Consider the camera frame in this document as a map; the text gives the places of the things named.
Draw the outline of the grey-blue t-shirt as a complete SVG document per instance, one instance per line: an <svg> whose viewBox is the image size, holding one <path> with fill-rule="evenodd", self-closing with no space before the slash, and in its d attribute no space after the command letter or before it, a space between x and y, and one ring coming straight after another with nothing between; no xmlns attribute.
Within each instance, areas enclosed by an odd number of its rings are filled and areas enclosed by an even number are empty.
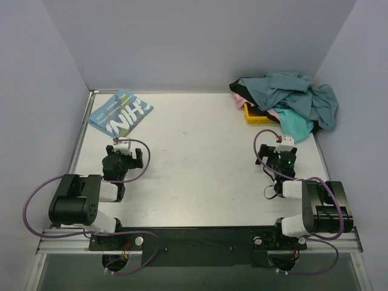
<svg viewBox="0 0 388 291"><path fill-rule="evenodd" d="M246 89L261 109L285 108L327 131L335 128L338 100L328 84L314 86L313 78L297 72L267 72L263 78L241 78L237 84Z"/></svg>

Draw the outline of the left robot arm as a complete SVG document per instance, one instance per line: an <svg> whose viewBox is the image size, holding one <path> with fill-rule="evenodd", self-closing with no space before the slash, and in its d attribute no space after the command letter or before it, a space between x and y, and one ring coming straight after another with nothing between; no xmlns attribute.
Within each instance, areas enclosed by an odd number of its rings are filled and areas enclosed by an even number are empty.
<svg viewBox="0 0 388 291"><path fill-rule="evenodd" d="M118 219L99 210L99 204L121 202L127 172L144 167L142 150L136 148L132 152L130 146L130 142L124 141L105 148L107 154L102 159L102 175L64 175L49 206L50 221L105 233L103 243L108 248L121 248L125 235L116 229Z"/></svg>

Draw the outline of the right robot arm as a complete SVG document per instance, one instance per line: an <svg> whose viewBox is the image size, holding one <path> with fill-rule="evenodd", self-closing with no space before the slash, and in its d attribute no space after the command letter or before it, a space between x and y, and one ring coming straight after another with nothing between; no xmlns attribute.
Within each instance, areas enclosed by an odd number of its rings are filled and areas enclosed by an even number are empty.
<svg viewBox="0 0 388 291"><path fill-rule="evenodd" d="M320 182L295 178L297 148L278 151L262 144L255 164L272 180L274 195L270 199L285 198L301 201L301 213L277 220L279 228L271 232L270 240L277 248L285 248L292 237L332 233L349 233L354 227L353 215L347 202L343 184L339 181Z"/></svg>

